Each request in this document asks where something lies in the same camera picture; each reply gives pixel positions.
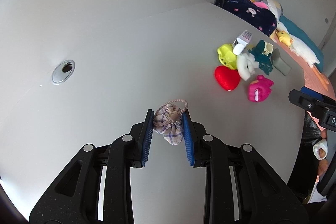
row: pink bed sheet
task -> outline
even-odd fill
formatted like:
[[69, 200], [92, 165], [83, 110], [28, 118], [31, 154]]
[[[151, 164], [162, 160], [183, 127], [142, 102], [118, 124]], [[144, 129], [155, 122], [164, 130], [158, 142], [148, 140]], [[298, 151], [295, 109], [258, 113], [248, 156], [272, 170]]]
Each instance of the pink bed sheet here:
[[[282, 42], [280, 42], [278, 40], [278, 38], [275, 38], [276, 43], [282, 47], [286, 52], [288, 52], [288, 54], [302, 67], [303, 72], [304, 72], [304, 85], [312, 90], [315, 90], [318, 93], [321, 93], [323, 95], [326, 95], [334, 100], [336, 100], [335, 98], [335, 92], [334, 89], [329, 81], [329, 85], [328, 86], [328, 90], [326, 90], [320, 80], [318, 79], [318, 77], [315, 75], [315, 73], [313, 72], [313, 70], [308, 66], [308, 64], [300, 57], [300, 56], [296, 56], [295, 53], [291, 52], [291, 50]], [[316, 122], [316, 124], [318, 125], [318, 127], [323, 130], [324, 128], [319, 126], [319, 120], [312, 117], [314, 119], [314, 121]]]

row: yellow-green plastic toy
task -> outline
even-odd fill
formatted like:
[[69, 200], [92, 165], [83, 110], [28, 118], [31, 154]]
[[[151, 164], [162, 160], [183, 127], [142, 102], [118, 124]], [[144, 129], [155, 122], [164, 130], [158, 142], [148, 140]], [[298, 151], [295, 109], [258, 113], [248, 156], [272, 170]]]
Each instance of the yellow-green plastic toy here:
[[286, 46], [289, 47], [292, 44], [291, 37], [285, 31], [278, 32], [277, 36], [279, 38], [279, 41], [285, 44]]
[[237, 69], [237, 55], [233, 53], [232, 44], [224, 44], [217, 49], [221, 64], [229, 69]]

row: teal pillow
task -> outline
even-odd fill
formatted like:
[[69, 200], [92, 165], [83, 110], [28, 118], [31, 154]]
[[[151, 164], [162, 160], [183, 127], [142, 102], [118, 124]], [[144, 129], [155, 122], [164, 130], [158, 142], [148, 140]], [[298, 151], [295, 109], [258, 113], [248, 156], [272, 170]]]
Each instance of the teal pillow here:
[[323, 72], [323, 53], [316, 46], [316, 44], [309, 38], [309, 36], [302, 29], [296, 26], [296, 24], [293, 21], [289, 20], [284, 15], [280, 17], [279, 21], [285, 25], [285, 27], [287, 28], [288, 32], [291, 35], [301, 39], [304, 43], [307, 44], [308, 47], [312, 49], [317, 59], [320, 61], [320, 63], [315, 64], [315, 66], [320, 72]]

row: gray table surface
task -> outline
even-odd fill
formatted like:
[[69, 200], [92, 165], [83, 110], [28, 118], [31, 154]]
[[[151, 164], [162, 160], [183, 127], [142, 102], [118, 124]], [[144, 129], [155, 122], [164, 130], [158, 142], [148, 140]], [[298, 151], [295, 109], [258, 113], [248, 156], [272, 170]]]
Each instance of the gray table surface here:
[[[223, 90], [213, 76], [220, 65], [216, 49], [245, 29], [253, 33], [253, 44], [264, 39], [278, 47], [210, 3], [106, 30], [65, 58], [76, 68], [64, 84], [53, 85], [50, 72], [12, 110], [1, 131], [1, 176], [31, 210], [84, 144], [110, 144], [142, 122], [148, 108], [182, 98], [192, 120], [209, 134], [229, 145], [250, 143], [287, 181], [304, 118], [288, 93], [304, 85], [303, 70], [280, 48], [292, 70], [283, 76], [273, 69], [273, 92], [266, 101], [247, 100], [250, 80]], [[12, 153], [19, 159], [15, 164], [8, 158]], [[131, 188], [135, 223], [202, 223], [205, 170], [189, 166], [184, 143], [172, 146], [153, 134], [146, 167], [131, 170]]]

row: beige cord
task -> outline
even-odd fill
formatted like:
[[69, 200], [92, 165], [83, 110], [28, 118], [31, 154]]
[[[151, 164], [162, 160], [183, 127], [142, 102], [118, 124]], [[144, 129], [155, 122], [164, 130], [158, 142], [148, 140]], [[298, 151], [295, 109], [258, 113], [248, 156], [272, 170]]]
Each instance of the beige cord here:
[[167, 104], [175, 103], [175, 102], [183, 102], [184, 103], [184, 108], [182, 110], [180, 110], [179, 112], [174, 111], [169, 117], [167, 116], [167, 118], [168, 118], [167, 121], [153, 122], [153, 124], [155, 126], [165, 126], [169, 123], [176, 122], [177, 119], [179, 118], [179, 116], [187, 110], [188, 102], [186, 100], [183, 100], [183, 99], [176, 99], [176, 100], [169, 101], [169, 102], [165, 103], [164, 105], [160, 106], [159, 109], [155, 112], [155, 116], [158, 114], [159, 110], [164, 108]]

